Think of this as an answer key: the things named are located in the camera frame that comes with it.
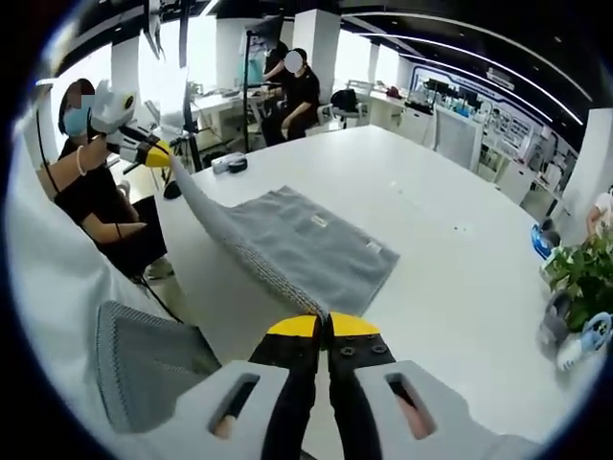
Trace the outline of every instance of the dark hair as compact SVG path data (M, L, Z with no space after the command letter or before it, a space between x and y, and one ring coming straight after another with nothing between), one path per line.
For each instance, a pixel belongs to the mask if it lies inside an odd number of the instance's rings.
M307 63L307 52L305 50L303 50L302 48L294 48L292 51L295 51L300 55L300 57L303 59L304 64Z
M59 113L57 114L57 127L59 128L59 132L62 134L66 134L66 126L64 125L64 113L66 112L66 105L68 105L68 91L72 88L76 83L79 84L81 95L92 96L96 94L96 89L92 82L88 79L78 79L77 81L73 81L68 86L68 89L64 93L64 96L61 98L61 103L59 103Z

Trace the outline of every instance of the green plant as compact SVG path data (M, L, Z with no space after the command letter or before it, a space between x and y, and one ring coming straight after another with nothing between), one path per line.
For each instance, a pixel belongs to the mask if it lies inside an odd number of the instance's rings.
M548 271L550 288L565 288L573 299L566 317L571 332L601 311L613 313L613 232L561 248Z
M188 81L188 95L190 97L190 102L193 103L196 99L202 96L202 85L200 83L196 83L195 81Z

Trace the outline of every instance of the hand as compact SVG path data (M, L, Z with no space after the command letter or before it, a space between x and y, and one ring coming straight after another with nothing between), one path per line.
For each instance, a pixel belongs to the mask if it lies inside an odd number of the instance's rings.
M130 213L130 217L132 218L133 222L138 222L141 219L141 217L138 215L138 211L136 211L136 208L134 208L134 206L130 205L127 210Z
M290 124L291 124L291 117L285 118L284 122L281 123L281 129L289 129Z
M98 135L80 151L80 165L86 172L95 170L104 163L109 154L110 151L106 148L106 137Z

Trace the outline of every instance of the leaves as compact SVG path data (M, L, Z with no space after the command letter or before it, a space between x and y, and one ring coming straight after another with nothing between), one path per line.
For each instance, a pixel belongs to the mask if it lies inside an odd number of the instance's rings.
M573 299L566 318L571 331L601 311L613 313L613 233L558 250L550 272L551 290L565 287Z

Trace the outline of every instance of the gray cloth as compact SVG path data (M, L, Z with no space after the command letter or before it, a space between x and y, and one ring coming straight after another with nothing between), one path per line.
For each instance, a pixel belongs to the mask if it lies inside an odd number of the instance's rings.
M108 420L123 433L170 419L179 396L219 367L198 328L112 301L98 310L96 365Z
M177 165L181 192L209 235L299 313L361 315L396 265L398 254L288 187L226 208Z

